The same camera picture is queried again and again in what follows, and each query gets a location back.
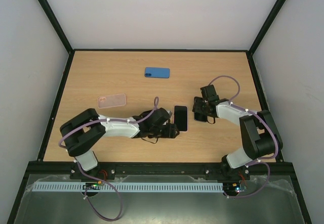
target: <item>smartphone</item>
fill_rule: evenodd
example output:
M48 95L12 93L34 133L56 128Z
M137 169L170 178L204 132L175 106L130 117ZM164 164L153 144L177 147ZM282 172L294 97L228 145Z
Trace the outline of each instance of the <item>smartphone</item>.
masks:
M145 77L155 77L155 78L169 78L170 69L169 68L159 68L159 67L146 67L144 72Z
M174 106L173 123L177 125L179 131L188 131L188 107Z

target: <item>white wall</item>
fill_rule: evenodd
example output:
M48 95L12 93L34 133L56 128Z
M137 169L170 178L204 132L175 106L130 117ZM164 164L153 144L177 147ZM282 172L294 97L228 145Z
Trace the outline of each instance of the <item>white wall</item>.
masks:
M287 0L255 61L313 223L324 219L324 0Z
M250 48L276 0L48 0L73 48Z
M37 0L0 0L0 223L36 160L67 60Z

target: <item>black metal frame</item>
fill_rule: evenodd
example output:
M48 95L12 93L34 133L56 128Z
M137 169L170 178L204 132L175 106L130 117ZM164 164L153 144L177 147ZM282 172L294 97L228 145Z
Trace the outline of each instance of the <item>black metal frame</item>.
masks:
M255 88L257 91L257 95L259 98L260 106L262 109L268 110L267 101L262 89L262 84L258 75L258 71L256 69L253 54L256 51L257 47L261 43L263 37L274 21L276 15L279 13L281 7L285 3L286 0L277 0L274 4L270 14L268 15L266 21L264 22L261 30L259 31L255 41L253 42L251 48L247 50L142 50L142 49L114 49L114 50L105 50L105 49L73 49L65 36L58 20L56 19L49 3L47 0L38 0L40 5L42 6L44 12L46 13L48 19L51 21L54 29L56 30L59 38L61 39L63 45L69 53L69 57L66 63L66 67L63 73L63 77L59 86L59 90L54 101L54 106L51 112L51 116L46 128L45 136L38 154L37 161L29 162L23 180L21 182L19 191L17 193L16 200L14 202L14 206L12 208L8 223L13 223L18 208L22 199L22 196L25 191L25 187L30 174L71 174L71 169L74 168L73 162L43 162L43 158L45 155L45 151L47 148L47 144L49 141L49 137L53 128L54 120L57 114L57 110L62 98L62 94L64 91L64 87L66 84L66 80L68 77L69 69L73 60L75 51L146 51L146 52L245 52L251 74L253 77L253 81L255 84ZM295 174L294 167L291 163L283 162L284 159L282 157L281 152L277 157L276 163L270 163L271 175L288 175L290 176L294 190L297 194L298 202L302 211L302 215L306 223L310 224L310 216L306 207L306 204L303 199L302 192L300 190L300 186ZM206 179L218 179L217 174L214 174L213 171L207 171L207 169L218 169L219 163L119 163L119 162L101 162L101 166L105 169L114 169L114 174L123 175L123 174L148 174L148 175L190 175L193 177L204 177ZM249 168L250 175L262 175L267 173L267 169L262 164L251 166Z

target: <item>blue phone case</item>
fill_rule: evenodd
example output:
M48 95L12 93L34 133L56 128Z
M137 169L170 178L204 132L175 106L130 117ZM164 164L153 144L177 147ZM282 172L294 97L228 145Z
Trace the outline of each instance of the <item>blue phone case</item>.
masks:
M155 78L169 78L170 69L169 68L158 68L158 67L146 67L144 72L145 77L155 77Z

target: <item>white cable tray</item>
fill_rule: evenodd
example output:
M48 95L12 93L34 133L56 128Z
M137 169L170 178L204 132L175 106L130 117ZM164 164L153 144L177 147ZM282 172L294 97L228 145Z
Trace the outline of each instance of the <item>white cable tray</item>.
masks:
M222 193L220 183L111 183L119 192L133 193ZM34 192L81 192L86 182L37 182ZM114 192L109 185L97 186L89 192Z

